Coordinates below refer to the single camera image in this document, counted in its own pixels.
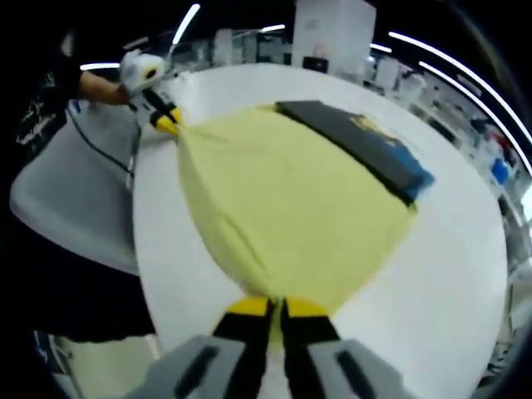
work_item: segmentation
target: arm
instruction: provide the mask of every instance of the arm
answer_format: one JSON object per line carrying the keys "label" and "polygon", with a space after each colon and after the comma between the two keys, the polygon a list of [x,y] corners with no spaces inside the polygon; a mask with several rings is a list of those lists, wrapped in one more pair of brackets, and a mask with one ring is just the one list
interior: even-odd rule
{"label": "arm", "polygon": [[91,102],[113,106],[125,105],[129,100],[126,90],[118,83],[112,83],[88,71],[81,74],[77,95]]}

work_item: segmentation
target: yellow towel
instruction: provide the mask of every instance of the yellow towel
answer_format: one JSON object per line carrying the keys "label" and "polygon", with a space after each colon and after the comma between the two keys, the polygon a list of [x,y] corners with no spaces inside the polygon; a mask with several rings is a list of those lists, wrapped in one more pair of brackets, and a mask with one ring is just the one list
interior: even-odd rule
{"label": "yellow towel", "polygon": [[205,245],[249,293],[306,298],[332,313],[383,265],[415,212],[272,107],[185,128],[179,152]]}

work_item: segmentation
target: round table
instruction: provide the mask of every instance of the round table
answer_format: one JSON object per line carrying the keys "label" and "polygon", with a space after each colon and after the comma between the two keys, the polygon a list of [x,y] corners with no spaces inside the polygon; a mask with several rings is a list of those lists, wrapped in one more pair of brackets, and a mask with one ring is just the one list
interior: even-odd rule
{"label": "round table", "polygon": [[[369,116],[410,148],[436,183],[421,195],[408,235],[385,266],[332,320],[342,337],[356,338],[401,372],[416,397],[470,397],[499,332],[507,272],[496,200],[458,151],[399,106],[314,71],[227,66],[169,86],[189,123],[275,101],[320,100]],[[212,331],[244,294],[210,257],[190,218],[176,141],[151,128],[136,160],[133,218],[146,301],[168,352]],[[277,368],[277,381],[264,386],[284,386],[264,388],[261,397],[289,397]]]}

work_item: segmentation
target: black cable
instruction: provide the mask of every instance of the black cable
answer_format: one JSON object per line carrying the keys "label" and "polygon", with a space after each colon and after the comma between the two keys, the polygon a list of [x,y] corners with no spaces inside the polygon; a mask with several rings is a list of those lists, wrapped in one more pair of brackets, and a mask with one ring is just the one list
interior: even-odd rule
{"label": "black cable", "polygon": [[74,117],[74,115],[72,114],[71,110],[68,107],[66,108],[66,112],[71,117],[72,123],[76,127],[77,132],[80,134],[83,141],[85,141],[89,147],[91,147],[95,152],[103,156],[105,159],[109,160],[110,162],[118,166],[120,169],[124,170],[128,175],[131,175],[131,177],[135,177],[135,174],[131,170],[129,170],[129,168],[126,165],[122,164],[117,158],[107,154],[105,151],[100,150],[98,147],[92,144],[92,142],[88,139],[85,133],[83,133],[83,130],[77,123],[76,118]]}

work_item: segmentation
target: person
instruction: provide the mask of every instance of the person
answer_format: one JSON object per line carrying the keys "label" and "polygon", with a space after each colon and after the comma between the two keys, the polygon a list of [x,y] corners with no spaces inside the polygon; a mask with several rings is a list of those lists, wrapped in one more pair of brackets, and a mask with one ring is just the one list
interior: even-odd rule
{"label": "person", "polygon": [[[121,85],[80,70],[72,44],[69,35],[14,131],[11,182],[67,123],[70,99],[110,105],[128,102]],[[10,300],[17,304],[18,326],[75,342],[121,340],[155,331],[138,277],[71,253],[8,213],[11,265],[7,277]]]}

